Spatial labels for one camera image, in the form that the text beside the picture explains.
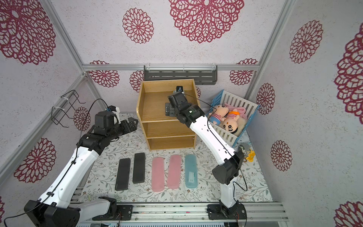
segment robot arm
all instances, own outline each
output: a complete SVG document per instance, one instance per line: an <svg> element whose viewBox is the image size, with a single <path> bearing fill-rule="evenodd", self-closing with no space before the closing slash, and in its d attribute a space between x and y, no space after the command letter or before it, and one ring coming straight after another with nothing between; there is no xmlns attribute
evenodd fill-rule
<svg viewBox="0 0 363 227"><path fill-rule="evenodd" d="M96 199L88 203L71 204L74 191L93 162L105 147L119 136L137 129L138 120L120 121L119 108L109 106L95 116L95 125L82 136L72 157L51 186L37 201L30 200L24 211L36 226L76 226L98 215L115 215L116 201Z"/></svg>
<svg viewBox="0 0 363 227"><path fill-rule="evenodd" d="M168 98L177 119L193 130L214 155L218 166L212 173L221 186L221 212L226 218L233 217L237 209L233 182L237 180L244 158L243 152L235 151L224 142L199 106L188 103L182 92L175 92Z"/></svg>
<svg viewBox="0 0 363 227"><path fill-rule="evenodd" d="M168 97L175 108L178 120L193 130L217 160L212 170L221 186L221 212L226 218L234 218L237 203L234 200L233 182L242 165L244 154L226 144L208 122L204 112L188 103L182 92ZM24 211L38 227L76 226L78 223L103 215L110 219L116 216L116 200L100 197L87 203L70 204L73 192L92 163L102 154L105 147L119 136L136 130L138 121L133 118L120 121L119 109L109 106L95 116L95 125L84 134L77 149L52 185L37 201L30 200Z"/></svg>

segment aluminum frame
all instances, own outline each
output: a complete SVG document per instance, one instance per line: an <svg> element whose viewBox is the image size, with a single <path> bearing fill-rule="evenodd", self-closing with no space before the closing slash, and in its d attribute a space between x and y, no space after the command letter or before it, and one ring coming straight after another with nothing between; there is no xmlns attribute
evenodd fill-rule
<svg viewBox="0 0 363 227"><path fill-rule="evenodd" d="M283 28L285 27L286 21L291 14L293 5L296 0L286 0L283 9L280 13L278 21L273 29L268 44L263 52L262 58L258 65L239 65L239 64L108 64L108 65L93 65L83 64L80 55L78 54L74 44L72 43L69 35L66 32L53 4L50 0L40 0L45 12L50 18L51 22L57 33L60 35L61 40L64 42L67 50L71 54L75 64L82 74L76 79L72 86L67 90L76 89L81 82L84 81L85 76L88 77L88 84L95 97L101 97L98 92L93 80L90 79L89 74L85 71L90 70L143 70L144 65L148 66L148 69L152 70L212 70L213 66L218 65L218 70L253 70L257 73L252 78L252 82L246 94L246 98L249 99L251 94L256 89L258 82L260 81L260 75L263 73L268 60L271 58L272 51L277 44L277 40L280 37ZM60 106L65 99L60 99L55 105ZM35 145L40 137L52 124L50 120L50 111L47 115L39 122L36 128L27 136L27 138L21 143L21 145L14 151L13 155L8 159L5 166L2 166L0 170L0 186L3 184L7 177L9 177L17 166L23 161L27 152ZM75 195L81 193L82 189L77 188ZM135 206L133 214L133 220L131 222L192 222L192 221L203 221L203 222L216 222L208 219L206 213L207 204L213 203L133 203ZM260 221L278 221L288 222L287 215L282 206L282 203L268 202L268 203L244 203L247 210L248 222L260 222Z"/></svg>
<svg viewBox="0 0 363 227"><path fill-rule="evenodd" d="M219 203L118 203L133 205L130 221L123 223L157 222L233 222L233 220L209 220L208 204ZM288 222L289 219L282 203L262 202L243 203L247 212L247 222ZM87 220L84 223L117 223L112 221Z"/></svg>
<svg viewBox="0 0 363 227"><path fill-rule="evenodd" d="M257 71L260 65L239 65L239 64L83 64L85 71L92 70L160 70L160 71L212 71L218 70L252 70Z"/></svg>
<svg viewBox="0 0 363 227"><path fill-rule="evenodd" d="M245 99L250 100L252 94L256 91L257 85L259 84L259 82L261 80L261 75L263 74L265 68L267 67L269 60L272 57L272 53L278 43L280 36L282 35L282 32L284 31L286 22L292 13L295 2L296 2L296 0L285 0L282 10L280 12L280 15L276 21L275 27L272 30L269 41L267 42L266 48L259 61L260 68L252 77L251 83L248 86L247 92L244 97Z"/></svg>

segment wooden cabinet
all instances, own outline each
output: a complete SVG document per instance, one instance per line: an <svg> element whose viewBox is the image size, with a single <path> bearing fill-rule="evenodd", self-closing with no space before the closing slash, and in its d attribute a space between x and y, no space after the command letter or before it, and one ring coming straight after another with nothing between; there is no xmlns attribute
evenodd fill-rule
<svg viewBox="0 0 363 227"><path fill-rule="evenodd" d="M150 150L195 148L196 134L176 117L165 116L176 86L183 86L188 102L200 106L194 79L143 81L140 86L136 112Z"/></svg>

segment plush doll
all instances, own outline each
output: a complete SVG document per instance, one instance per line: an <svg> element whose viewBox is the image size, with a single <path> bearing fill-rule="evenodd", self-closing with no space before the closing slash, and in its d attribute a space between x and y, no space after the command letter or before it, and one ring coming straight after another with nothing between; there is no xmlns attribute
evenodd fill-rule
<svg viewBox="0 0 363 227"><path fill-rule="evenodd" d="M233 111L229 112L223 122L223 129L229 133L234 134L238 129L237 120L240 118L240 113L237 109L233 109Z"/></svg>
<svg viewBox="0 0 363 227"><path fill-rule="evenodd" d="M209 121L215 125L219 125L221 121L225 120L224 116L226 116L229 110L228 107L226 107L225 105L217 105L214 108L215 109L213 109L213 114L208 114L210 116Z"/></svg>

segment pink blanket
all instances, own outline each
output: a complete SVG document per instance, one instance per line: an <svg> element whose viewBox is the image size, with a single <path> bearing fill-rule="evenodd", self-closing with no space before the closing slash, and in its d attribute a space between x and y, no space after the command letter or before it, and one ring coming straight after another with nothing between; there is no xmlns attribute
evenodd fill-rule
<svg viewBox="0 0 363 227"><path fill-rule="evenodd" d="M246 116L246 108L244 107L235 107L235 106L231 106L229 105L228 103L225 103L224 104L226 107L228 107L229 111L233 111L234 109L237 109L237 111L240 113L240 117L244 118L244 119L247 119L247 116Z"/></svg>

